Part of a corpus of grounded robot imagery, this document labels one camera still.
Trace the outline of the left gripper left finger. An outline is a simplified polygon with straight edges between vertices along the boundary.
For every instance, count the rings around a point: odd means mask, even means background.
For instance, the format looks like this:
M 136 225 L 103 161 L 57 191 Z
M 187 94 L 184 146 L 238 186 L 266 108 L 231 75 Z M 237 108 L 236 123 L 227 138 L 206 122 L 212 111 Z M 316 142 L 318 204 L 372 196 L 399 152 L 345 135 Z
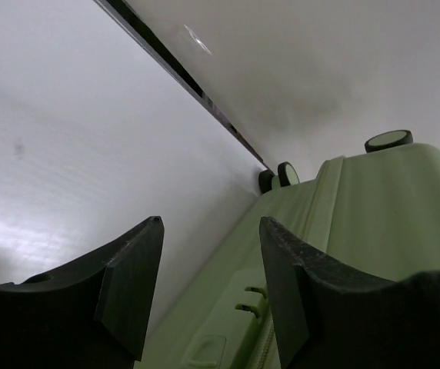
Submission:
M 21 284 L 0 284 L 0 368 L 131 368 L 162 255 L 158 216 Z

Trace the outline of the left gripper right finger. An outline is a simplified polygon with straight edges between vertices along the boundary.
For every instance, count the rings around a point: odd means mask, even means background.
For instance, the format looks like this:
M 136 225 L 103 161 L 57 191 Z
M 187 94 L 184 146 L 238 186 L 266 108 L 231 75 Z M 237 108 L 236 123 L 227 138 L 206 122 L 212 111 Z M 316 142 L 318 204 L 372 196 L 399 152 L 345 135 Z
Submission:
M 259 225 L 283 368 L 440 368 L 440 271 L 390 281 Z

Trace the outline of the green suitcase blue lining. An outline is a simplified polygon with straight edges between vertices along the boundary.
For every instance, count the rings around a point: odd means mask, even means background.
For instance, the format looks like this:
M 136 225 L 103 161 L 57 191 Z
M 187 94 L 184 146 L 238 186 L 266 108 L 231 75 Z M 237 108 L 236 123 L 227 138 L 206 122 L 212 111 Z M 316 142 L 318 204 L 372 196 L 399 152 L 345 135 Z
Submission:
M 299 181 L 287 162 L 163 317 L 139 368 L 283 368 L 259 234 L 263 217 L 355 269 L 390 281 L 440 271 L 440 150 L 408 130 L 325 161 Z

